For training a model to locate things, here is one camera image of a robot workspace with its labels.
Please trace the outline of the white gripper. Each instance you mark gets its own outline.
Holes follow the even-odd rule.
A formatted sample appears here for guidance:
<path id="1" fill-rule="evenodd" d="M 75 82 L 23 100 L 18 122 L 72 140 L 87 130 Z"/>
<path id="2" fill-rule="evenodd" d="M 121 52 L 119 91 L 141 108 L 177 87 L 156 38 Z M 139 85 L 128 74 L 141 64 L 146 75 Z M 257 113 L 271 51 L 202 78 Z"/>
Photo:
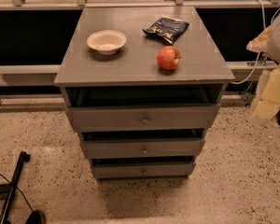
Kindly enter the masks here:
<path id="1" fill-rule="evenodd" d="M 271 26 L 265 28 L 246 45 L 246 49 L 267 52 L 270 31 Z M 252 117 L 259 120 L 270 120 L 280 111 L 280 67 L 262 72 L 252 109 Z"/>

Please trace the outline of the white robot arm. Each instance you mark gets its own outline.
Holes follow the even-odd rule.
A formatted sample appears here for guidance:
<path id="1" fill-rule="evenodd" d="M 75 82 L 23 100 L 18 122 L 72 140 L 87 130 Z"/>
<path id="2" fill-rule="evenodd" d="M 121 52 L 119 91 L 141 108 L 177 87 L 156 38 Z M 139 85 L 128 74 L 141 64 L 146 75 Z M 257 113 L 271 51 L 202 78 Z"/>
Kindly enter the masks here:
<path id="1" fill-rule="evenodd" d="M 272 72 L 264 71 L 260 76 L 252 115 L 254 119 L 270 120 L 280 111 L 280 13 L 246 48 L 265 52 L 271 60 L 279 63 Z"/>

